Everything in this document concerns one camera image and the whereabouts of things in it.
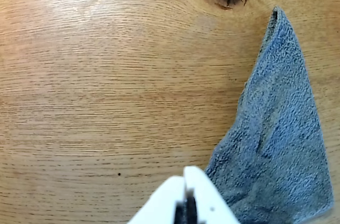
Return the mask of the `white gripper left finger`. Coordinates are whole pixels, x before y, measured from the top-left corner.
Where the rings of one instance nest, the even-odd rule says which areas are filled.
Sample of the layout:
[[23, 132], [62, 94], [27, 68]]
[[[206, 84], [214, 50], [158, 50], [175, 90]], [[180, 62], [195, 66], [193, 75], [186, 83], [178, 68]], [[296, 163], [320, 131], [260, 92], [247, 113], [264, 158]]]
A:
[[172, 176], [151, 194], [129, 223], [174, 223], [176, 208], [182, 206], [184, 200], [185, 179]]

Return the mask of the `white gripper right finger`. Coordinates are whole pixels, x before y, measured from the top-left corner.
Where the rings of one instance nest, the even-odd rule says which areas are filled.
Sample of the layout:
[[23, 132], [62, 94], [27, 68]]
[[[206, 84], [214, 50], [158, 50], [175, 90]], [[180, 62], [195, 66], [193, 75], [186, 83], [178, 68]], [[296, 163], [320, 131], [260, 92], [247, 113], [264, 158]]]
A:
[[239, 223], [203, 170], [187, 166], [183, 176], [187, 223]]

